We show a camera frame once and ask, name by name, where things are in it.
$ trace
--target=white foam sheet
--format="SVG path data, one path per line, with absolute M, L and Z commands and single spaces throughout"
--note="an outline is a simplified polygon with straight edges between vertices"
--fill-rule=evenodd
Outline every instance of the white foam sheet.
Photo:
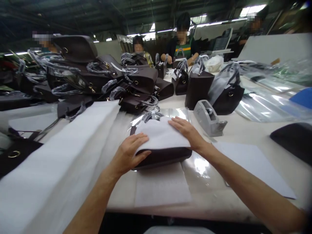
M 257 146 L 226 142 L 216 142 L 213 145 L 225 156 L 258 177 L 280 195 L 297 199 L 293 190 L 286 184 Z
M 0 180 L 0 233 L 63 232 L 90 192 L 119 108 L 95 102 Z
M 149 141 L 141 145 L 136 152 L 142 149 L 168 149 L 175 147 L 190 147 L 189 141 L 168 120 L 171 118 L 163 116 L 158 120 L 149 120 L 147 123 L 141 121 L 136 127 L 136 134 L 143 132 L 149 137 Z
M 137 172 L 136 186 L 135 207 L 186 203 L 192 200 L 181 163 Z

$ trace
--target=white paper sheet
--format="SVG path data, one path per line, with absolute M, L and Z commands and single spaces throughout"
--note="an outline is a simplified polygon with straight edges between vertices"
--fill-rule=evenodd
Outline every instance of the white paper sheet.
M 181 163 L 137 172 L 135 207 L 186 203 L 192 200 Z
M 293 190 L 286 184 L 257 146 L 226 142 L 216 142 L 213 145 L 225 156 L 258 177 L 280 195 L 297 199 Z

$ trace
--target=black handbag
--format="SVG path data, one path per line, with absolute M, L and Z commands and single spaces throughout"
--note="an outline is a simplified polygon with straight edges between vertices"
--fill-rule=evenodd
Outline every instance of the black handbag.
M 224 77 L 222 77 L 223 74 L 227 76 L 230 71 L 233 71 L 233 74 L 224 86 L 224 82 L 220 82 L 220 80 L 224 79 Z M 210 102 L 217 115 L 231 114 L 239 105 L 245 91 L 245 89 L 240 86 L 240 82 L 239 65 L 236 63 L 229 63 L 215 77 L 207 100 Z
M 154 95 L 159 101 L 172 97 L 174 94 L 173 83 L 157 78 Z
M 179 62 L 177 68 L 174 70 L 173 76 L 175 78 L 171 79 L 174 85 L 176 95 L 184 95 L 188 90 L 188 65 L 186 58 Z
M 198 101 L 207 98 L 207 94 L 214 77 L 215 76 L 213 74 L 205 71 L 205 65 L 202 57 L 197 57 L 195 65 L 189 73 L 185 107 L 188 107 L 191 111 L 193 111 Z
M 159 60 L 159 54 L 156 54 L 155 58 L 155 68 L 158 71 L 158 78 L 163 79 L 166 76 L 166 71 L 167 71 L 167 60 L 168 60 L 168 54 L 166 54 L 166 59 L 164 62 L 160 62 Z

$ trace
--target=forearm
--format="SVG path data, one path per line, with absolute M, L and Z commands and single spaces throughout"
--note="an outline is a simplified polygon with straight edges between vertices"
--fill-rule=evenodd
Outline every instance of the forearm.
M 306 216 L 301 210 L 211 144 L 207 144 L 199 153 L 273 233 L 300 231 L 304 227 Z
M 110 194 L 120 177 L 107 167 L 99 176 L 85 202 L 67 226 L 64 234 L 97 234 L 107 207 Z
M 162 54 L 160 58 L 161 58 L 161 60 L 164 62 L 164 61 L 166 60 L 166 55 L 165 55 L 165 54 Z

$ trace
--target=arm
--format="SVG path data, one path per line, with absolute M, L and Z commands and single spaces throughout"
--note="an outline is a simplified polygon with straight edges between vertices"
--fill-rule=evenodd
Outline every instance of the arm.
M 126 138 L 118 148 L 108 167 L 101 173 L 95 186 L 69 223 L 64 234 L 97 234 L 107 207 L 110 194 L 119 178 L 143 161 L 151 151 L 133 157 L 139 146 L 148 141 L 142 133 Z
M 212 164 L 242 202 L 273 233 L 289 233 L 304 228 L 305 213 L 207 143 L 189 122 L 176 117 L 169 124 L 189 140 L 192 150 Z

